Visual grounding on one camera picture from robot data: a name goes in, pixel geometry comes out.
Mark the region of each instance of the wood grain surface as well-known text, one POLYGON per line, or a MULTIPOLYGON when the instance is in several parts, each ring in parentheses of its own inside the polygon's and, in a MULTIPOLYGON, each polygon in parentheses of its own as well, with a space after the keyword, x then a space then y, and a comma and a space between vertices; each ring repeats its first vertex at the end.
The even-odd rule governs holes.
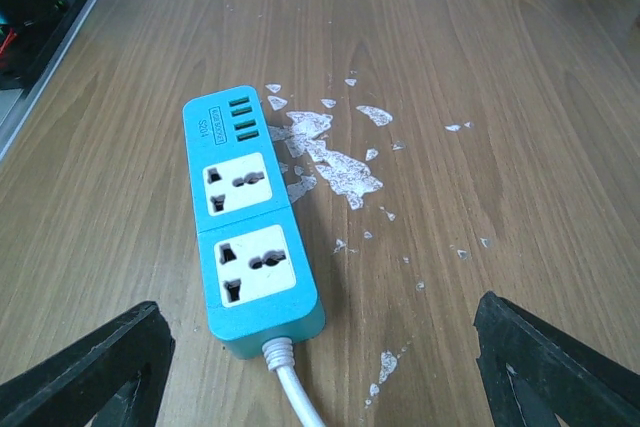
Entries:
POLYGON ((294 208, 328 322, 297 369, 329 425, 491 425, 487 290, 640 371, 639 6, 99 0, 0 165, 0 382, 150 299, 177 341, 159 425, 297 425, 264 361, 208 331, 181 120, 271 82, 289 100, 265 102, 271 125, 330 112, 329 148, 380 151, 384 187, 352 211, 276 144, 288 183, 296 163, 318 178, 294 208), (338 238, 358 252, 332 255, 338 238), (365 408, 386 351, 403 355, 365 408))

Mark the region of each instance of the blue power strip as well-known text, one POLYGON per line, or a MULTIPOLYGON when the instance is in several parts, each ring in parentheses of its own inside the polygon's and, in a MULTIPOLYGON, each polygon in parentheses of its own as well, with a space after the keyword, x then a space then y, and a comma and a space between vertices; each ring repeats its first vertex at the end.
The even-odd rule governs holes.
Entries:
POLYGON ((317 335, 324 309, 258 93, 199 97, 183 119, 211 332, 243 359, 317 335))

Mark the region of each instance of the cable strain relief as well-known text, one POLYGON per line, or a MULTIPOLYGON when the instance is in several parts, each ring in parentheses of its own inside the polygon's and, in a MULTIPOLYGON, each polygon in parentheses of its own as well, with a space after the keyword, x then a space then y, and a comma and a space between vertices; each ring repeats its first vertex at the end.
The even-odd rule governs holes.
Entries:
POLYGON ((293 343, 288 337, 279 337, 265 342, 262 353, 267 361, 267 368, 271 372, 279 367, 293 367, 296 364, 293 358, 293 343))

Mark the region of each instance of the white cable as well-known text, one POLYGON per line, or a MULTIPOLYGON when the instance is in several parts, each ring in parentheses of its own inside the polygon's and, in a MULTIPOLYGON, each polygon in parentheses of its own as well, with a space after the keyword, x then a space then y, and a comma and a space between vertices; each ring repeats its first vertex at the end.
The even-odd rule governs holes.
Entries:
POLYGON ((302 425, 304 427, 325 427, 293 369, 295 360, 293 359, 291 339, 280 337, 270 340, 262 346, 262 352, 267 361, 268 369, 271 372, 275 370, 278 374, 282 388, 302 425))

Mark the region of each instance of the usb port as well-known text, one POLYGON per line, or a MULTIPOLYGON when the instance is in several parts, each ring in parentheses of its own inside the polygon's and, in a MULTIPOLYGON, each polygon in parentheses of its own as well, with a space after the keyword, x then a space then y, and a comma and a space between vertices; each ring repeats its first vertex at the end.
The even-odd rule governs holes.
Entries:
POLYGON ((242 142, 243 140, 253 139, 254 137, 257 137, 258 135, 260 135, 260 134, 258 133, 257 130, 252 130, 251 132, 246 132, 244 134, 237 135, 236 138, 238 139, 239 142, 242 142))
POLYGON ((246 107, 240 107, 239 109, 231 111, 231 117, 237 117, 239 115, 248 114, 249 112, 251 112, 251 110, 252 109, 250 105, 247 105, 246 107))
POLYGON ((246 104, 247 102, 249 102, 249 97, 243 97, 241 99, 230 100, 229 105, 235 107, 236 105, 246 104))
POLYGON ((236 124, 233 127, 236 130, 242 130, 242 129, 247 129, 249 127, 253 127, 254 125, 256 125, 255 120, 247 120, 246 122, 240 122, 239 124, 236 124))

